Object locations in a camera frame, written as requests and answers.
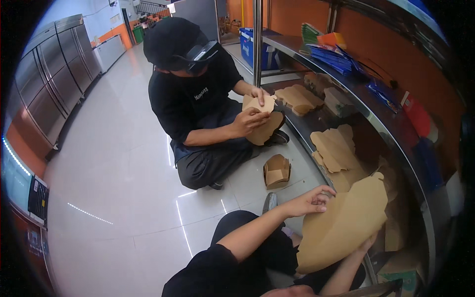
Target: blue plastic crate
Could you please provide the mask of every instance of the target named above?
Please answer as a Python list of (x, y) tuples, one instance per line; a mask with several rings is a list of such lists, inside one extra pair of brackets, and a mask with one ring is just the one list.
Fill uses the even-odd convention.
[[(241, 41), (241, 55), (242, 58), (253, 67), (254, 57), (254, 34), (252, 28), (240, 28), (239, 35)], [(268, 35), (281, 35), (272, 30), (264, 29), (262, 31), (263, 36)], [(280, 63), (278, 57), (276, 59), (277, 50), (266, 43), (262, 44), (262, 58), (261, 58), (261, 70), (277, 70), (280, 69)]]

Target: green trash bin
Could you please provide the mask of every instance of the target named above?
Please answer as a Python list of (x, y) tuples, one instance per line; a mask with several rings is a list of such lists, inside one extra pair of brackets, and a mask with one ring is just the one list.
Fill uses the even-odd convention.
[(142, 26), (137, 26), (133, 28), (133, 35), (135, 36), (135, 42), (137, 44), (143, 41), (143, 28)]

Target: hand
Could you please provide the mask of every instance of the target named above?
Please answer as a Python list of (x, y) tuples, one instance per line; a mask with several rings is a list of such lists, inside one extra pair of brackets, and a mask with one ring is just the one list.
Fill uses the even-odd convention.
[(252, 97), (258, 98), (259, 105), (264, 106), (264, 95), (269, 96), (269, 93), (259, 87), (252, 87), (251, 94)]
[(374, 242), (376, 241), (376, 238), (378, 237), (378, 232), (374, 232), (370, 238), (366, 239), (358, 248), (357, 251), (367, 253), (370, 247), (373, 246)]
[(268, 112), (261, 113), (257, 108), (250, 107), (236, 116), (234, 122), (229, 125), (230, 132), (234, 138), (245, 137), (257, 127), (267, 123), (269, 116)]
[(329, 192), (333, 196), (336, 195), (334, 189), (327, 185), (321, 185), (278, 207), (281, 208), (288, 218), (300, 217), (314, 212), (325, 212), (326, 203), (329, 198), (327, 195), (322, 194), (323, 191)]

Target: white tile floor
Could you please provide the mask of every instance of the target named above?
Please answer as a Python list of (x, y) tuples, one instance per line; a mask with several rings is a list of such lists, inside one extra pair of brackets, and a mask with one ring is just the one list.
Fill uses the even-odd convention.
[[(288, 186), (274, 190), (279, 202), (324, 182), (284, 126), (290, 143), (242, 165), (224, 190), (182, 186), (170, 139), (150, 108), (151, 74), (142, 45), (127, 51), (94, 87), (47, 168), (48, 238), (64, 296), (160, 296), (209, 247), (227, 212), (261, 214), (268, 193), (262, 166), (273, 154), (292, 164)], [(300, 232), (302, 218), (288, 225)]]

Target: man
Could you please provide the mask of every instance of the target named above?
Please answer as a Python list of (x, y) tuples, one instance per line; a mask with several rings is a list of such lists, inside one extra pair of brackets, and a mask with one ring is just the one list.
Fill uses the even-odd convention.
[[(277, 196), (270, 193), (264, 205), (268, 211), (260, 217), (248, 211), (228, 213), (219, 221), (210, 247), (196, 254), (165, 284), (162, 297), (336, 296), (359, 288), (366, 276), (361, 262), (377, 233), (345, 259), (307, 275), (296, 273), (302, 237), (285, 227), (284, 220), (325, 212), (329, 198), (321, 195), (322, 191), (336, 194), (329, 186), (322, 185), (272, 207), (272, 196), (275, 199)], [(266, 268), (293, 276), (294, 284), (275, 289)]]
[[(258, 97), (263, 106), (268, 93), (243, 80), (221, 45), (205, 53), (209, 44), (214, 43), (198, 25), (182, 18), (162, 19), (143, 41), (143, 52), (154, 65), (149, 82), (152, 110), (172, 139), (181, 183), (194, 190), (207, 185), (222, 189), (229, 174), (257, 156), (258, 147), (245, 136), (269, 119), (269, 113), (242, 111), (241, 103), (228, 98), (233, 90)], [(288, 140), (277, 129), (265, 146)]]

